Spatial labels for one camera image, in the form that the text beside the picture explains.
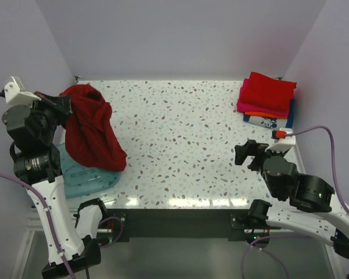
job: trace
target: cloth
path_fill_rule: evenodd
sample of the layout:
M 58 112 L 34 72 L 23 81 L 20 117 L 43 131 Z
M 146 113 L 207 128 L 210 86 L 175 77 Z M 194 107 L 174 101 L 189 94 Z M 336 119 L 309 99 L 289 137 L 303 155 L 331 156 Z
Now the cloth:
M 85 167 L 123 171 L 127 154 L 110 125 L 111 105 L 90 85 L 73 85 L 64 95 L 71 96 L 72 115 L 64 127 L 71 158 Z
M 260 117 L 260 116 L 250 116 L 244 114 L 243 121 L 266 127 L 273 130 L 279 130 L 280 128 L 292 128 L 293 126 L 293 114 L 294 114 L 294 104 L 295 100 L 290 101 L 290 113 L 287 119 L 277 119 L 269 117 Z
M 277 118 L 277 119 L 287 119 L 287 117 L 279 116 L 279 115 L 272 115 L 272 114 L 266 113 L 266 112 L 245 112 L 244 114 L 250 115 L 250 116 L 261 116 L 261 117 L 270 117 L 270 118 Z
M 244 103 L 241 101 L 241 96 L 244 93 L 244 90 L 248 86 L 248 79 L 245 78 L 242 87 L 240 88 L 240 93 L 239 93 L 239 99 L 237 101 L 237 111 L 238 112 L 265 112 L 265 113 L 270 113 L 272 115 L 277 115 L 281 117 L 287 118 L 289 115 L 289 110 L 286 110 L 285 112 L 280 112 L 278 110 L 272 110 L 272 109 L 267 109 L 259 106 L 252 105 L 250 103 Z
M 60 154 L 60 168 L 65 181 L 63 185 L 66 199 L 106 191 L 114 187 L 122 176 L 121 171 L 82 166 L 71 158 L 66 151 L 65 144 L 56 147 Z
M 276 80 L 263 74 L 252 72 L 240 99 L 244 103 L 286 112 L 294 98 L 296 83 Z

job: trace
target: stack of folded towels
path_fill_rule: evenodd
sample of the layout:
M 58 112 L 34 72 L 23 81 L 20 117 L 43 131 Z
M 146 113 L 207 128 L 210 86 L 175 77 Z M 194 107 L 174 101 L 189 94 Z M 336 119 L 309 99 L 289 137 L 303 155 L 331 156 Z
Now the stack of folded towels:
M 240 88 L 237 111 L 251 124 L 278 130 L 292 128 L 296 83 L 252 72 Z

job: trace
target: blue plastic basket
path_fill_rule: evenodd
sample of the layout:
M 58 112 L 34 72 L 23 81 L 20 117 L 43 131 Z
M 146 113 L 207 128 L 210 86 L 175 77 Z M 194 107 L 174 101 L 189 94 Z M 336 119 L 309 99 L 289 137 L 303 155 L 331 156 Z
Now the blue plastic basket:
M 70 157 L 65 144 L 60 144 L 57 148 L 65 181 L 66 199 L 110 189 L 119 181 L 121 172 L 115 173 L 97 167 L 84 167 Z

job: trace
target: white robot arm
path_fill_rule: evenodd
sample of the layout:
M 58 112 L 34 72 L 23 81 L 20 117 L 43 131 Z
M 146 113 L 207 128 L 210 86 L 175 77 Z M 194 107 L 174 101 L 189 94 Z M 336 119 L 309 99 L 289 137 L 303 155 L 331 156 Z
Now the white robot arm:
M 237 145 L 236 165 L 242 165 L 247 156 L 254 156 L 248 168 L 260 172 L 272 197 L 280 201 L 289 199 L 290 205 L 302 212 L 289 212 L 266 201 L 254 200 L 249 219 L 262 226 L 286 228 L 317 238 L 349 259 L 349 213 L 329 184 L 319 177 L 299 173 L 295 164 L 284 159 L 296 141 L 295 136 L 281 137 L 282 133 L 292 130 L 274 131 L 276 142 L 272 145 L 253 140 Z
M 101 253 L 96 236 L 100 221 L 107 217 L 106 208 L 99 199 L 82 203 L 74 226 L 66 203 L 59 151 L 52 143 L 57 126 L 71 115 L 70 97 L 33 94 L 17 77 L 11 77 L 3 91 L 11 106 L 2 121 L 14 140 L 10 155 L 15 175 L 42 197 L 27 190 L 48 244 L 49 264 L 42 271 L 43 278 L 61 278 L 70 271 L 75 273 L 99 264 Z

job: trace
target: speckled white table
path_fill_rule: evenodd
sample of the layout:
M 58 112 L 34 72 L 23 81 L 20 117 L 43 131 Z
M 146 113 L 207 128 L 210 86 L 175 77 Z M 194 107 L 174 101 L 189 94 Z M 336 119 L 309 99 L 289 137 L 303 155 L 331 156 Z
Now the speckled white table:
M 270 197 L 259 174 L 234 165 L 234 146 L 272 143 L 271 130 L 236 112 L 240 81 L 80 81 L 113 107 L 112 126 L 127 152 L 115 187 L 68 200 L 101 198 L 107 208 L 249 208 Z M 297 163 L 294 151 L 286 156 Z

